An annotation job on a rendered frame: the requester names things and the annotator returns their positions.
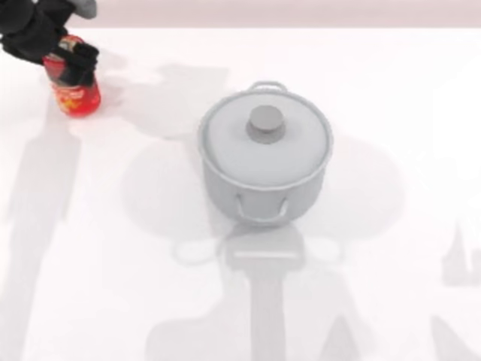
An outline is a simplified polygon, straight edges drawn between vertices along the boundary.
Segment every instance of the cooking pot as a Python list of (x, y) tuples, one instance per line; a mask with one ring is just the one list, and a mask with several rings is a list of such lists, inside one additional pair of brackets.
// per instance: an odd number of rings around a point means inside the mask
[(214, 105), (198, 135), (209, 197), (253, 226), (280, 226), (309, 210), (334, 142), (315, 105), (272, 81)]

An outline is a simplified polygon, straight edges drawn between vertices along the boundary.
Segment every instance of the pot handle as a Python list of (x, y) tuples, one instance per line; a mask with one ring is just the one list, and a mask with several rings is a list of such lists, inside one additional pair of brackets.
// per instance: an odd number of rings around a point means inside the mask
[(283, 92), (288, 92), (287, 87), (277, 81), (269, 81), (269, 80), (263, 80), (263, 81), (257, 81), (255, 82), (249, 90), (255, 90), (258, 88), (264, 88), (264, 87), (272, 87), (272, 88), (277, 88), (282, 90)]
[(239, 216), (245, 220), (248, 220), (250, 222), (254, 223), (259, 223), (259, 224), (269, 224), (269, 223), (277, 223), (281, 221), (286, 215), (287, 215), (287, 209), (289, 207), (289, 201), (287, 199), (284, 199), (282, 204), (280, 205), (278, 213), (272, 217), (272, 218), (255, 218), (255, 217), (249, 217), (246, 215), (246, 212), (244, 212), (244, 204), (242, 202), (242, 196), (237, 195), (236, 197), (237, 201), (237, 212), (239, 213)]

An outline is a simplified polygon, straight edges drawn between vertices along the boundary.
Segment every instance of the pot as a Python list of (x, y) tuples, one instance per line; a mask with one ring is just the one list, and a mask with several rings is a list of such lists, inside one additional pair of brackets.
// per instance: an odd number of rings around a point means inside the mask
[(316, 202), (333, 142), (328, 121), (308, 100), (281, 83), (254, 83), (201, 122), (207, 193), (233, 220), (288, 223)]

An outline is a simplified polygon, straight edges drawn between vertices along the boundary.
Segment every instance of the white table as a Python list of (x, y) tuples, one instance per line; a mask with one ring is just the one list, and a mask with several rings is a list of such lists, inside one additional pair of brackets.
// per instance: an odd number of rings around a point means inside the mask
[[(0, 56), (0, 359), (481, 358), (481, 31), (77, 33), (103, 50), (88, 120)], [(306, 217), (236, 235), (195, 127), (264, 79), (320, 107), (334, 157)]]

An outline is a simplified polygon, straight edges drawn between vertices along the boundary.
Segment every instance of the can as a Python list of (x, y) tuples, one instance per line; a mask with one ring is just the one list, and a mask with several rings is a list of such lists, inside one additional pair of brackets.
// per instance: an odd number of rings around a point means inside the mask
[[(83, 40), (74, 35), (66, 35), (59, 46), (73, 52), (77, 43), (83, 43)], [(60, 77), (68, 66), (67, 62), (55, 54), (45, 56), (43, 61), (61, 111), (70, 117), (86, 117), (98, 109), (101, 104), (101, 95), (94, 74), (92, 82), (88, 85), (66, 84), (60, 80)]]

